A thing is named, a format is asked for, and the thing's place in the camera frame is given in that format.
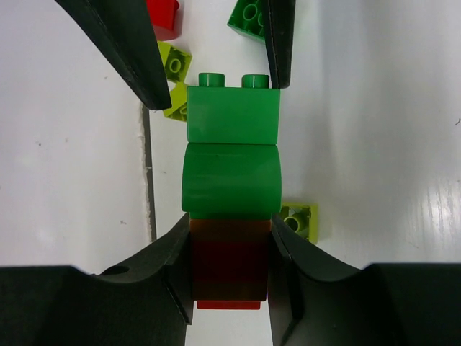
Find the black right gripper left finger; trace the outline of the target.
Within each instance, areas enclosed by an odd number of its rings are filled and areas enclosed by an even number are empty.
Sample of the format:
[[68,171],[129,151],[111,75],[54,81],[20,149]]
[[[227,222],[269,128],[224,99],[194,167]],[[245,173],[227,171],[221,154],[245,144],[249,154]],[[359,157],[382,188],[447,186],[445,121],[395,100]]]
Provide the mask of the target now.
[[183,345],[192,323],[189,217],[126,260],[1,269],[3,345]]

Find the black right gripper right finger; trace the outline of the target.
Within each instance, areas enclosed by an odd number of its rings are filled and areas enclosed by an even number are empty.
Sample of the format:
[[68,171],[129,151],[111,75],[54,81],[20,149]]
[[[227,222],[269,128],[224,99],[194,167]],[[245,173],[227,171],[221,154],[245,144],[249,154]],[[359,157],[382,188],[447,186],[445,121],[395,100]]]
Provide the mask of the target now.
[[458,345],[456,263],[348,265],[279,217],[269,240],[275,345]]

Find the dark green 2x2 lego brick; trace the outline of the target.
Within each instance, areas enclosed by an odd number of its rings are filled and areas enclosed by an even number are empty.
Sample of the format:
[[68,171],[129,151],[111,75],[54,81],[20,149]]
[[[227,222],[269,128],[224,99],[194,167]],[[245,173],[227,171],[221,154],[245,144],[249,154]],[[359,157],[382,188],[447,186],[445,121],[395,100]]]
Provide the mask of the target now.
[[225,75],[200,73],[187,89],[189,143],[275,145],[278,140],[280,90],[269,77],[246,74],[241,86],[226,86]]
[[227,25],[245,37],[264,43],[264,21],[260,0],[238,0]]

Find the dark green curved lego brick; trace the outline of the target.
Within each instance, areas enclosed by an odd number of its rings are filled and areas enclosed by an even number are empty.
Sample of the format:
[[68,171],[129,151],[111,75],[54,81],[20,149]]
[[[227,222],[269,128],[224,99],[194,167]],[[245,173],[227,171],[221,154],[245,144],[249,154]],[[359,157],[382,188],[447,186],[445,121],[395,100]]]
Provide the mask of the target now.
[[191,217],[268,219],[281,208],[282,169],[277,146],[187,145],[182,210]]

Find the red curved lego brick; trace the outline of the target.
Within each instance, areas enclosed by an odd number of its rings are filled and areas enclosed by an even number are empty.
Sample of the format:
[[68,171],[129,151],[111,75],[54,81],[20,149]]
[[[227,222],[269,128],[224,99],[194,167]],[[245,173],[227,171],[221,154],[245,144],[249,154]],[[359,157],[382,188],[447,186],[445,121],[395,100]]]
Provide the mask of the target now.
[[146,0],[146,6],[157,40],[168,41],[179,37],[176,15],[177,0]]

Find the red orange lego stack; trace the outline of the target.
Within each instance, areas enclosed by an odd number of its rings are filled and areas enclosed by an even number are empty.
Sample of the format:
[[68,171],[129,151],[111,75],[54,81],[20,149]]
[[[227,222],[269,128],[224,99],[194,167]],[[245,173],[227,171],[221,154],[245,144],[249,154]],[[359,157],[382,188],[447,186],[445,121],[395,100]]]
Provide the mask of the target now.
[[198,309],[261,308],[271,228],[270,220],[190,220],[192,299]]

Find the lime 2x2 lego brick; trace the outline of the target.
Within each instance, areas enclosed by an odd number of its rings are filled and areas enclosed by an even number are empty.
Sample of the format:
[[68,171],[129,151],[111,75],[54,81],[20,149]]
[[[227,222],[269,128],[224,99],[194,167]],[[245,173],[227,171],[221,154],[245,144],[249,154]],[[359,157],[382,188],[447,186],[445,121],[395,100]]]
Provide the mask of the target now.
[[300,237],[312,244],[318,243],[318,205],[283,202],[282,220]]

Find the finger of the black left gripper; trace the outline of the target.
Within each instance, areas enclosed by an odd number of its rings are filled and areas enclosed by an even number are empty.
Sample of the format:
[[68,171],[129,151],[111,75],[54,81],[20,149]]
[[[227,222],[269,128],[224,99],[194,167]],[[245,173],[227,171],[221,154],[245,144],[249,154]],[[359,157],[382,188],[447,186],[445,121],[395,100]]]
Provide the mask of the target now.
[[144,1],[58,0],[150,110],[171,106],[161,54]]
[[264,40],[273,89],[290,85],[296,0],[263,0]]

